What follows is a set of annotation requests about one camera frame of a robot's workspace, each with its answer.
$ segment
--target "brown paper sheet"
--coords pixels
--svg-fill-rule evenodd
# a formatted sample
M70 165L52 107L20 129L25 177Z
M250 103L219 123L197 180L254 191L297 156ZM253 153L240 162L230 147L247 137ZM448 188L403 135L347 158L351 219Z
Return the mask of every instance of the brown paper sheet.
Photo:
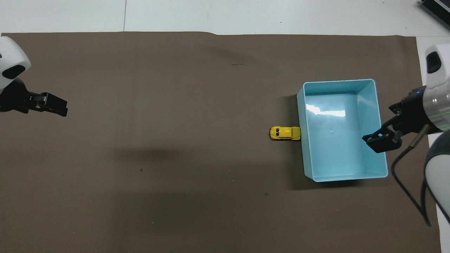
M4 35L69 112L0 114L2 252L440 251L429 196L432 228L391 175L315 183L268 136L298 126L306 81L372 78L392 117L422 85L413 37ZM398 167L416 197L427 149Z

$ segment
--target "rectangular container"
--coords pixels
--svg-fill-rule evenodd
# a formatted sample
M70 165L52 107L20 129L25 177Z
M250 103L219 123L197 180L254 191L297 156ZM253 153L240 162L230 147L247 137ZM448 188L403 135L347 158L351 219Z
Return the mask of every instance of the rectangular container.
M316 182L387 176L362 136L381 127L375 81L306 82L297 94L305 175Z

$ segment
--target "yellow toy car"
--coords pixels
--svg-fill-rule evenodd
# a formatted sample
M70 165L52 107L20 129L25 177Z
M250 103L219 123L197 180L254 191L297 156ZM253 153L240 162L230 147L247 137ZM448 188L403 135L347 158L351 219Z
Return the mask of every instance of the yellow toy car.
M270 137L274 140L300 140L301 135L298 126L274 126L270 129Z

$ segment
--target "white table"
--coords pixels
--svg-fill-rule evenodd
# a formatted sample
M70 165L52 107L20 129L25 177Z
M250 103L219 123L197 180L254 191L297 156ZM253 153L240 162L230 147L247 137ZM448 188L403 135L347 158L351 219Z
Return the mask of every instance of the white table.
M450 31L414 0L15 0L0 1L1 32L201 31L215 34L416 36L425 49ZM399 99L407 94L399 94ZM430 136L430 144L436 136ZM450 226L438 210L442 252Z

